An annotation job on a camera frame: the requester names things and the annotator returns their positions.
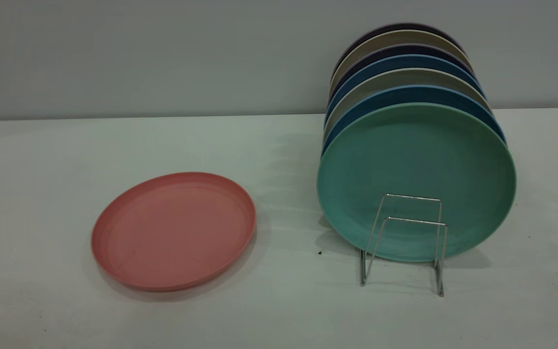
gray wall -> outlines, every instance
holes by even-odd
[[[0,118],[322,112],[343,50],[406,20],[494,108],[558,107],[558,0],[0,0]]]

dark plate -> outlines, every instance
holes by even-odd
[[[413,31],[424,31],[424,32],[428,32],[428,33],[432,33],[432,34],[436,34],[440,37],[443,37],[447,40],[449,40],[452,44],[456,45],[463,53],[466,53],[466,51],[464,51],[464,49],[462,48],[462,46],[460,46],[460,44],[458,44],[458,42],[456,42],[456,40],[454,40],[451,36],[449,36],[449,34],[436,29],[434,27],[431,26],[427,26],[425,24],[419,24],[419,23],[396,23],[396,24],[389,24],[388,26],[383,26],[383,27],[379,27],[378,29],[374,29],[373,31],[370,31],[369,33],[361,36],[360,38],[358,38],[356,41],[354,41],[352,43],[352,45],[350,45],[350,47],[348,47],[348,49],[346,49],[346,51],[344,51],[343,54],[341,54],[341,57],[339,58],[339,60],[337,60],[337,63],[335,64],[335,68],[333,69],[333,73],[335,73],[335,70],[337,70],[337,67],[339,66],[339,64],[343,61],[344,58],[346,58],[346,56],[355,48],[357,48],[359,45],[361,45],[363,42],[366,42],[367,40],[370,40],[370,38],[373,38],[375,36],[378,36],[380,34],[384,34],[386,32],[392,32],[392,31],[406,31],[406,30],[413,30]]]
[[[358,62],[356,62],[353,66],[348,68],[348,70],[343,74],[343,76],[335,85],[335,88],[331,91],[330,95],[328,95],[328,101],[332,99],[333,95],[337,92],[337,90],[346,82],[352,75],[356,74],[359,70],[365,68],[366,66],[372,64],[373,62],[383,60],[385,58],[389,58],[392,56],[397,55],[428,55],[437,58],[441,58],[446,60],[447,62],[453,63],[456,66],[462,68],[466,71],[469,75],[471,75],[475,80],[475,74],[473,73],[472,69],[469,68],[464,62],[458,60],[454,55],[451,53],[447,53],[443,49],[436,48],[434,46],[428,45],[416,45],[416,44],[401,44],[390,46],[384,49],[380,49],[379,51],[375,51],[370,53],[369,55],[361,58]]]
[[[380,108],[410,102],[442,104],[467,112],[486,124],[501,138],[503,143],[507,144],[505,135],[503,135],[503,131],[493,115],[474,99],[458,91],[440,86],[408,85],[376,93],[348,109],[330,129],[328,136],[324,140],[322,154],[324,154],[328,146],[330,146],[341,131],[360,117]]]
[[[359,70],[356,74],[352,75],[333,95],[332,99],[328,103],[326,117],[324,118],[324,123],[327,122],[328,115],[335,108],[339,100],[349,93],[356,86],[361,84],[361,82],[366,81],[371,77],[385,73],[387,71],[402,69],[402,68],[429,68],[444,71],[445,73],[454,75],[462,79],[467,84],[475,88],[480,95],[485,98],[481,86],[478,82],[462,68],[456,66],[455,64],[443,60],[438,57],[432,57],[430,55],[398,55],[385,58],[373,62],[372,64],[366,66],[365,68]]]

white table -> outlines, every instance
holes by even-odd
[[[322,115],[0,122],[0,349],[558,348],[558,109],[496,111],[518,171],[502,227],[434,270],[357,251],[316,197]],[[126,289],[90,251],[124,190],[213,172],[249,191],[258,230],[210,283]]]

round plate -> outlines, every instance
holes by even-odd
[[[352,52],[348,53],[346,58],[344,58],[337,67],[335,73],[333,73],[333,77],[330,80],[330,90],[332,91],[335,88],[335,85],[348,68],[358,62],[361,58],[372,52],[378,51],[379,49],[399,44],[421,44],[438,47],[454,55],[458,58],[458,60],[464,62],[464,64],[472,70],[471,64],[466,55],[449,40],[436,34],[422,31],[394,31],[370,38],[370,40],[363,42]]]
[[[328,137],[328,133],[335,125],[335,122],[356,103],[386,89],[415,84],[440,86],[456,90],[472,98],[474,101],[477,101],[492,114],[492,110],[485,98],[471,85],[454,77],[454,75],[426,68],[396,69],[369,78],[344,95],[344,97],[337,102],[335,108],[327,112],[328,120],[326,125],[324,125],[323,140]]]
[[[383,194],[441,199],[441,221],[449,227],[446,256],[489,237],[507,216],[515,190],[512,157],[501,138],[468,113],[429,103],[396,104],[353,122],[330,144],[317,176],[324,215],[362,250]],[[436,221],[438,205],[390,198],[380,213],[388,216]],[[435,227],[389,221],[376,255],[432,261],[435,242]]]
[[[333,95],[337,92],[337,89],[343,86],[344,82],[348,81],[348,79],[350,79],[352,75],[358,73],[361,69],[365,68],[366,66],[372,63],[397,55],[427,55],[427,56],[440,58],[442,60],[446,60],[447,62],[450,62],[462,68],[463,71],[465,71],[468,75],[471,75],[471,77],[475,81],[477,81],[471,68],[469,68],[466,64],[464,64],[461,60],[458,60],[458,58],[454,57],[453,55],[450,55],[449,53],[443,51],[440,48],[436,48],[434,46],[427,46],[427,45],[410,45],[410,44],[394,45],[391,47],[379,49],[374,53],[370,53],[369,55],[366,55],[365,57],[361,58],[353,66],[348,68],[348,70],[341,76],[341,79],[339,79],[339,82],[337,82],[337,84],[335,85],[335,88],[331,90],[331,93],[329,94],[328,97],[328,101],[330,102]]]
[[[324,140],[322,154],[328,148],[331,142],[339,135],[344,128],[348,127],[352,122],[359,119],[372,111],[393,104],[409,103],[409,102],[429,102],[436,104],[443,104],[450,106],[461,111],[465,111],[474,117],[478,118],[481,122],[485,123],[491,128],[503,142],[505,135],[503,130],[498,125],[493,115],[475,100],[448,88],[441,88],[440,86],[427,86],[427,85],[409,85],[397,88],[387,89],[380,93],[376,93],[363,101],[355,104],[352,108],[348,109],[346,113],[335,123],[333,128],[328,133],[328,137]]]
[[[480,95],[483,95],[481,87],[476,82],[476,80],[453,63],[447,62],[446,60],[442,60],[440,58],[426,55],[399,55],[374,62],[359,70],[358,73],[352,75],[350,79],[348,79],[341,87],[339,87],[335,95],[333,95],[332,100],[330,100],[330,103],[328,104],[327,111],[335,108],[337,102],[339,102],[339,100],[341,100],[344,95],[350,92],[350,90],[361,84],[361,82],[364,82],[371,77],[375,77],[376,75],[385,73],[387,71],[402,68],[429,68],[444,71],[445,73],[449,73],[451,75],[454,75],[454,77],[462,79],[464,82],[476,89]]]
[[[374,29],[373,31],[370,31],[369,33],[361,36],[355,42],[353,42],[352,45],[350,45],[350,47],[348,47],[348,49],[346,49],[346,51],[344,51],[343,54],[341,54],[341,57],[337,61],[337,64],[335,64],[335,68],[333,69],[333,73],[335,72],[335,70],[337,70],[337,66],[339,66],[339,64],[348,55],[348,53],[352,52],[355,48],[357,48],[363,42],[366,42],[367,40],[370,40],[370,38],[379,36],[379,35],[384,34],[384,33],[394,32],[394,31],[406,31],[406,30],[422,31],[422,32],[428,32],[428,33],[436,34],[440,37],[443,37],[443,38],[449,40],[450,42],[452,42],[452,44],[456,45],[459,49],[462,50],[462,52],[465,53],[464,49],[462,49],[462,47],[460,47],[460,44],[458,44],[458,42],[456,42],[456,40],[454,40],[450,35],[448,35],[444,31],[441,31],[441,30],[436,29],[434,27],[426,26],[425,24],[419,24],[419,23],[395,23],[395,24],[389,24],[388,26],[383,26],[383,27],[379,27],[377,29]]]
[[[254,229],[255,207],[241,186],[216,174],[174,173],[109,204],[93,228],[92,251],[125,285],[173,291],[225,271]]]

teal plate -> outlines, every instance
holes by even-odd
[[[404,103],[370,112],[341,131],[321,159],[317,190],[324,216],[362,250],[383,194],[441,199],[441,221],[449,226],[446,256],[452,256],[503,223],[516,171],[501,138],[476,117],[441,104]],[[436,221],[438,204],[388,197],[381,211],[387,216]],[[388,221],[376,255],[432,261],[435,244],[433,226]]]

